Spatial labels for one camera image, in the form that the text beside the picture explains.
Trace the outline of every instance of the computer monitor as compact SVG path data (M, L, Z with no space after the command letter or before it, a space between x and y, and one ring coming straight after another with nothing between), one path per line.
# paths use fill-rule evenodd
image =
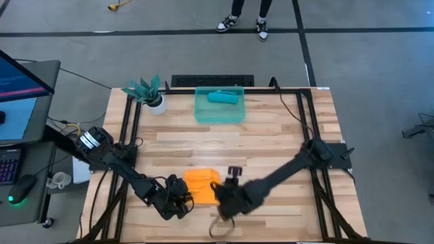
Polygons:
M54 94L54 89L0 50L0 102Z

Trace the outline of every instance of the sneaker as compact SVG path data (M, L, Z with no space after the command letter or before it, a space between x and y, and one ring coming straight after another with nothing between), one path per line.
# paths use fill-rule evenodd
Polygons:
M266 41L269 37L269 30L267 29L267 22L265 20L261 22L256 21L256 31L258 31L258 37L261 41Z
M231 26L234 26L234 25L236 25L238 23L238 19L239 19L239 17L236 18L236 19L234 19L234 20L232 20L230 18L230 16L227 16L220 24L218 24L218 26L217 26L217 32L223 33L225 31L229 30L229 28Z

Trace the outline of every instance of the potted plant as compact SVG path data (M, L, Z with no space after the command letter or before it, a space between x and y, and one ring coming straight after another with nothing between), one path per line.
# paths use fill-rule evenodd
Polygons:
M151 80L151 85L140 78L140 84L130 80L130 85L134 89L122 88L126 94L136 98L137 102L143 102L149 112L153 115L160 115L165 112L166 104L162 93L158 92L160 78L158 75Z

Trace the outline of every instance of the person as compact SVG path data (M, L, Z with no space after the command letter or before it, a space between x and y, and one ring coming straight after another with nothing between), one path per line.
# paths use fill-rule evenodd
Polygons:
M261 41L266 41L269 36L269 30L267 29L267 22L265 17L270 9L272 0L262 0L260 3L260 11L258 19L256 20L256 31L258 32L258 38ZM230 29L230 27L236 25L243 9L244 0L233 0L232 12L217 26L217 32L223 33Z

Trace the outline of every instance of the orange cloth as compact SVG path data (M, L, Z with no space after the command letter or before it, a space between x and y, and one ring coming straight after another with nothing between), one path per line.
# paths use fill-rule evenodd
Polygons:
M184 172L184 180L195 203L217 204L211 182L221 184L220 174L214 169L189 169Z

